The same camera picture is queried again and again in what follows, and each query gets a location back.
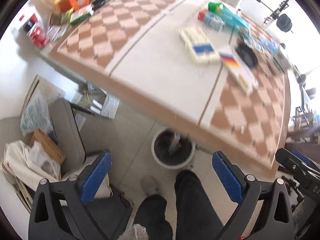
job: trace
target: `person's leg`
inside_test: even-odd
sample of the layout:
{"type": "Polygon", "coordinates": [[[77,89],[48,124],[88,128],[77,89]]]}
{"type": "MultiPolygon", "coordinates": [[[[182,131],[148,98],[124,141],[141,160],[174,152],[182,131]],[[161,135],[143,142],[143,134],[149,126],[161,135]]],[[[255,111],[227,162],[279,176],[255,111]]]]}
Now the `person's leg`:
{"type": "Polygon", "coordinates": [[[192,171],[181,171],[174,184],[177,206],[176,240],[214,239],[223,225],[200,180],[192,171]]]}
{"type": "Polygon", "coordinates": [[[159,195],[156,180],[145,177],[141,186],[148,197],[139,206],[133,224],[145,227],[149,240],[172,240],[171,225],[165,220],[167,201],[159,195]]]}

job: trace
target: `silver bolt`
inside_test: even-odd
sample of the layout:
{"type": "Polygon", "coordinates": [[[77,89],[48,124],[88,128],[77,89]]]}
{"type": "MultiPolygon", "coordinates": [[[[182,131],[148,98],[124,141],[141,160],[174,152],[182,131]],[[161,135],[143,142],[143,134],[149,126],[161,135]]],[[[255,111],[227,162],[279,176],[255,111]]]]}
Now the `silver bolt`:
{"type": "Polygon", "coordinates": [[[46,184],[47,183],[47,179],[41,179],[41,181],[40,181],[40,184],[41,185],[44,185],[44,184],[46,184]]]}
{"type": "Polygon", "coordinates": [[[254,181],[255,179],[256,178],[253,175],[251,175],[251,174],[247,175],[247,180],[248,181],[254,181]]]}
{"type": "Polygon", "coordinates": [[[280,184],[280,185],[284,184],[283,179],[277,179],[277,182],[278,182],[278,184],[280,184]]]}
{"type": "Polygon", "coordinates": [[[75,181],[77,178],[78,178],[78,176],[76,174],[72,174],[72,175],[70,175],[69,180],[75,181]]]}

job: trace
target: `dining table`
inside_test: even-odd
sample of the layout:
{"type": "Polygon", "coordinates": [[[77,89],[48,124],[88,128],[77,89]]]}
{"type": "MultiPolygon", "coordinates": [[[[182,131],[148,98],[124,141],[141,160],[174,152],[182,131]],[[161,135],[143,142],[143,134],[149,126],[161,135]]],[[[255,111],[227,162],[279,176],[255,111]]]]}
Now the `dining table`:
{"type": "MultiPolygon", "coordinates": [[[[199,26],[217,51],[239,41],[234,27],[217,32],[197,19],[209,2],[219,0],[113,0],[68,31],[46,57],[203,148],[221,150],[240,168],[272,179],[289,121],[287,75],[275,75],[270,55],[258,53],[252,73],[259,87],[247,96],[222,62],[195,64],[179,28],[199,26]]],[[[253,37],[272,38],[243,18],[253,37]]]]}

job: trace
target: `blue gripper pad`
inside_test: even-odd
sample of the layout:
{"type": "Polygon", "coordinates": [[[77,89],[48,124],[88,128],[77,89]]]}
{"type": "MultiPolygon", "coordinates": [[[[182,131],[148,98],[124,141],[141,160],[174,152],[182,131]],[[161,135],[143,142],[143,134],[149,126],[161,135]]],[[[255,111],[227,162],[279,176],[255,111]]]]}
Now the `blue gripper pad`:
{"type": "Polygon", "coordinates": [[[302,160],[309,167],[311,166],[311,160],[307,156],[303,155],[301,152],[299,152],[297,150],[293,150],[292,154],[294,156],[296,156],[297,158],[299,158],[300,160],[302,160]]]}
{"type": "Polygon", "coordinates": [[[111,165],[111,155],[106,152],[82,185],[80,198],[83,204],[93,200],[111,165]]]}
{"type": "Polygon", "coordinates": [[[241,203],[243,201],[242,186],[217,152],[212,155],[212,167],[217,173],[231,201],[241,203]]]}

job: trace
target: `brown and pink checkered pattern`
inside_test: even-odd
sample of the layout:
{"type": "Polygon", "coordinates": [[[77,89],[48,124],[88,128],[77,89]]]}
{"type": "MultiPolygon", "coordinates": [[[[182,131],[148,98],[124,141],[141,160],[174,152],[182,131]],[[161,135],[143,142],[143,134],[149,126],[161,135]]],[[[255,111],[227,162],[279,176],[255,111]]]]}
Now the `brown and pink checkered pattern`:
{"type": "MultiPolygon", "coordinates": [[[[265,34],[254,22],[248,22],[253,36],[265,34]]],[[[284,75],[272,73],[267,56],[257,54],[259,65],[252,72],[259,87],[250,96],[246,96],[228,74],[211,126],[223,130],[237,143],[255,152],[257,158],[267,158],[272,164],[283,120],[284,75]]]]}
{"type": "Polygon", "coordinates": [[[57,49],[105,68],[128,40],[152,17],[176,0],[113,1],[95,12],[57,49]]]}

